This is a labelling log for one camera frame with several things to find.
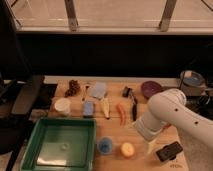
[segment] wall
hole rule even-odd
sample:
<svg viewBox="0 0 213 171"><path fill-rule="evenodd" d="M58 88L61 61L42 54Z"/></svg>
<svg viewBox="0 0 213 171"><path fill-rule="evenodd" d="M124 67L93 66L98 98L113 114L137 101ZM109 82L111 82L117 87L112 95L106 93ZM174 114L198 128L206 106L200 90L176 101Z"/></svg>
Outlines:
<svg viewBox="0 0 213 171"><path fill-rule="evenodd" d="M18 35L35 73L48 75L179 77L212 75L212 36Z"/></svg>

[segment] yellow object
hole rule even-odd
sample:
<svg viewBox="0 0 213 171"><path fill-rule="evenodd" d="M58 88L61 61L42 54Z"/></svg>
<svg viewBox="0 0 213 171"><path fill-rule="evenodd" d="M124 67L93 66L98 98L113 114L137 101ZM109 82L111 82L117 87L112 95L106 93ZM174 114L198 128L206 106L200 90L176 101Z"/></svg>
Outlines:
<svg viewBox="0 0 213 171"><path fill-rule="evenodd" d="M125 142L121 145L121 153L124 157L132 157L135 154L135 147L132 143Z"/></svg>
<svg viewBox="0 0 213 171"><path fill-rule="evenodd" d="M100 100L100 104L101 104L101 109L105 115L105 118L109 119L109 100L108 98L102 98Z"/></svg>

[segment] blue cup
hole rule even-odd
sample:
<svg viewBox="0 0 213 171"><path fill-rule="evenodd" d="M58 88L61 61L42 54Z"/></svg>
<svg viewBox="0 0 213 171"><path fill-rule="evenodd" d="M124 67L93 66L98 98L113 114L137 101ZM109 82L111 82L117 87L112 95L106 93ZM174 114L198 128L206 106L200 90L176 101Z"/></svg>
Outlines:
<svg viewBox="0 0 213 171"><path fill-rule="evenodd" d="M112 140L108 137L101 138L97 143L97 149L102 155L110 154L112 147Z"/></svg>

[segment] food item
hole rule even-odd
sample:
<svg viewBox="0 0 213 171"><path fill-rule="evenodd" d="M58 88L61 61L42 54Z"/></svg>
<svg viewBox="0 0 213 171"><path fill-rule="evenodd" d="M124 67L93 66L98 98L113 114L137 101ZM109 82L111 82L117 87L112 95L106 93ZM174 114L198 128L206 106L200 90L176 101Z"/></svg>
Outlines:
<svg viewBox="0 0 213 171"><path fill-rule="evenodd" d="M121 145L121 154L126 158L130 158L135 154L135 147L132 143L125 142Z"/></svg>
<svg viewBox="0 0 213 171"><path fill-rule="evenodd" d="M116 105L116 109L117 109L118 113L120 113L120 118L121 118L120 125L125 125L126 124L126 112L124 110L124 107L119 103Z"/></svg>
<svg viewBox="0 0 213 171"><path fill-rule="evenodd" d="M102 98L100 100L100 104L101 104L101 110L103 111L105 118L109 119L110 116L109 116L109 100L108 100L108 98L105 98L105 97Z"/></svg>
<svg viewBox="0 0 213 171"><path fill-rule="evenodd" d="M76 95L80 89L81 88L77 80L70 80L69 89L65 92L65 97Z"/></svg>
<svg viewBox="0 0 213 171"><path fill-rule="evenodd" d="M147 99L162 91L163 87L155 81L146 81L141 85L141 92Z"/></svg>

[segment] black cable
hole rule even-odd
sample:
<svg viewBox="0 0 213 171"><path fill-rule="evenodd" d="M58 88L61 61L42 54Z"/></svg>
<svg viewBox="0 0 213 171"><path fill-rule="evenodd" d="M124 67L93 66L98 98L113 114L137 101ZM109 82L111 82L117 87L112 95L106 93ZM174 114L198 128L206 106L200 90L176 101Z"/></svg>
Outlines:
<svg viewBox="0 0 213 171"><path fill-rule="evenodd" d="M18 2L19 0L15 0L12 4L11 4L11 8Z"/></svg>
<svg viewBox="0 0 213 171"><path fill-rule="evenodd" d="M213 8L212 8L206 1L201 0L201 2L203 2L204 5L205 5L209 10L211 10L211 11L213 12Z"/></svg>

